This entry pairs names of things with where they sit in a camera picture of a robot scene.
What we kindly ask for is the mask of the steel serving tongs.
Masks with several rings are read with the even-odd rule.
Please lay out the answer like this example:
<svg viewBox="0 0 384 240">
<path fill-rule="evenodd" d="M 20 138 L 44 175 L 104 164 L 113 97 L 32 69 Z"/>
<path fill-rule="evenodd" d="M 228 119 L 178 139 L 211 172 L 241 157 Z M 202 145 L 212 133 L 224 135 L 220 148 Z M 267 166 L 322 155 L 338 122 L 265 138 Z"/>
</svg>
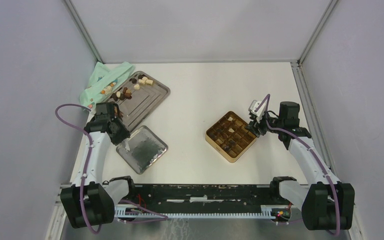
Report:
<svg viewBox="0 0 384 240">
<path fill-rule="evenodd" d="M 127 139 L 125 139 L 125 140 L 122 141 L 122 146 L 123 146 L 123 148 L 124 148 L 127 152 L 130 151 L 129 140 L 130 140 L 130 139 L 127 138 Z"/>
</svg>

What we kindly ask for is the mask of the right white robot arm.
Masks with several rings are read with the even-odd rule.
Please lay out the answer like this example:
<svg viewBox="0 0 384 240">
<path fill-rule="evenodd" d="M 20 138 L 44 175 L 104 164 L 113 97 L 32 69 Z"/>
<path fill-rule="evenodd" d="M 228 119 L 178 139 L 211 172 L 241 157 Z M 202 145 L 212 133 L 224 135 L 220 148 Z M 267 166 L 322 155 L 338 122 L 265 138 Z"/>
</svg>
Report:
<svg viewBox="0 0 384 240">
<path fill-rule="evenodd" d="M 248 109 L 250 123 L 247 129 L 257 137 L 273 133 L 295 158 L 308 188 L 293 177 L 275 177 L 275 187 L 269 189 L 269 199 L 275 204 L 288 200 L 296 206 L 308 230 L 324 230 L 337 235 L 352 227 L 355 190 L 343 183 L 329 169 L 318 153 L 308 129 L 300 126 L 300 105 L 283 101 L 279 113 L 271 116 L 269 99 L 254 100 Z"/>
</svg>

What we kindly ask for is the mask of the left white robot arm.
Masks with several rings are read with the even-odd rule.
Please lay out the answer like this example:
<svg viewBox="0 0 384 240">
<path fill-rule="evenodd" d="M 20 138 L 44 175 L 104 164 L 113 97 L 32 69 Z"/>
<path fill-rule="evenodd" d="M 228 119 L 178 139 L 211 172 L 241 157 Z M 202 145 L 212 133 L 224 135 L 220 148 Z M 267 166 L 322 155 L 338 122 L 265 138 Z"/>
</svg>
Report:
<svg viewBox="0 0 384 240">
<path fill-rule="evenodd" d="M 122 178 L 118 185 L 103 187 L 103 169 L 110 145 L 118 145 L 130 137 L 130 131 L 122 122 L 119 106 L 113 102 L 101 102 L 95 106 L 95 114 L 85 127 L 67 122 L 55 109 L 55 115 L 62 123 L 80 131 L 87 138 L 80 169 L 70 187 L 61 190 L 61 202 L 71 226 L 75 229 L 88 228 L 98 234 L 102 225 L 113 221 L 115 204 L 121 200 L 132 203 L 137 191 L 128 179 Z"/>
</svg>

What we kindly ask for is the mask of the gold chocolate box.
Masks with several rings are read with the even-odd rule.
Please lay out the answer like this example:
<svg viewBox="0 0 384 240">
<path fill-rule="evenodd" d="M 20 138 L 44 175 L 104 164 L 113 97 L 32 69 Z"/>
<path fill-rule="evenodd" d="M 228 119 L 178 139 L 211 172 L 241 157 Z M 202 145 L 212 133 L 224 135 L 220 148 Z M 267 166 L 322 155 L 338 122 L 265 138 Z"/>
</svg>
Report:
<svg viewBox="0 0 384 240">
<path fill-rule="evenodd" d="M 235 163 L 256 141 L 256 136 L 246 129 L 247 126 L 241 117 L 229 111 L 206 131 L 205 139 L 228 162 Z"/>
</svg>

